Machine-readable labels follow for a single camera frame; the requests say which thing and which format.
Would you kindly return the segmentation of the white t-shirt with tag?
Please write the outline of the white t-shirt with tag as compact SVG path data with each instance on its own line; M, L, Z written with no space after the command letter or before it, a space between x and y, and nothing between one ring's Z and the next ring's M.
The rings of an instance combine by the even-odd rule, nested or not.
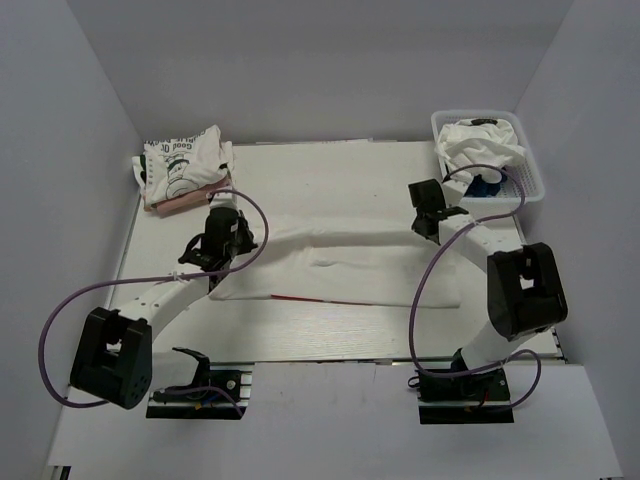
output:
M445 124L435 151L451 170L470 166L454 174L454 178L471 183L480 176L488 184L499 184L502 174L486 165L498 169L517 167L526 162L527 153L512 124L504 119L463 119Z

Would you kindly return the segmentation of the white logo t-shirt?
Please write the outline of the white logo t-shirt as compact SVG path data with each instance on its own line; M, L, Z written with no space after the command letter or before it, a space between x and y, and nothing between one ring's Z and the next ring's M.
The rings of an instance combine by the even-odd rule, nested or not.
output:
M375 306L411 305L437 245L392 220L275 215L250 218L267 245L261 255L211 293L213 300L286 298ZM443 256L419 300L424 308L457 308L456 264Z

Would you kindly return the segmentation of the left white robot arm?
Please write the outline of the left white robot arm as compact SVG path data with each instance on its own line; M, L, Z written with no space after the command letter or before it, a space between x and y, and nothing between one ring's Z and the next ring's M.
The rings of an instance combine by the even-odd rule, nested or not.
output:
M204 232L178 259L177 279L159 281L136 299L87 316L70 374L72 387L125 409L137 406L153 379L152 344L191 304L228 276L239 255L252 252L248 222L236 207L215 207Z

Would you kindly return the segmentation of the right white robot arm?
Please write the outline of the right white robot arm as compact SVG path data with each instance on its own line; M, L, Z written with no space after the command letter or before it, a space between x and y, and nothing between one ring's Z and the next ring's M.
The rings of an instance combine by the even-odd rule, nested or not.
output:
M472 399L486 389L486 372L523 355L525 352L518 349L521 345L566 320L568 305L554 253L542 242L511 242L488 226L515 215L515 211L476 219L464 208L449 204L444 186L435 179L412 183L408 190L416 212L413 232L438 246L411 303L409 353L418 372L451 379L459 396ZM463 256L486 275L488 321L456 351L450 369L437 372L420 364L414 333L423 289L449 251Z

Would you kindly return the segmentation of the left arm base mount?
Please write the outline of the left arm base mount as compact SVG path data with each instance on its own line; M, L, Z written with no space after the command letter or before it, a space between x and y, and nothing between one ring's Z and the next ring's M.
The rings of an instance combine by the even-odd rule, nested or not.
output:
M183 347L155 353L146 417L239 420L249 404L253 369L251 363L216 363Z

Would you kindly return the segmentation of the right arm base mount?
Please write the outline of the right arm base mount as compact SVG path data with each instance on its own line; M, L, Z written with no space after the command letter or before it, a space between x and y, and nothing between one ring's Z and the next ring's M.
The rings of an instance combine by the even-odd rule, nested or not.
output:
M407 381L418 396L421 425L511 424L511 394L503 369L460 378L416 373Z

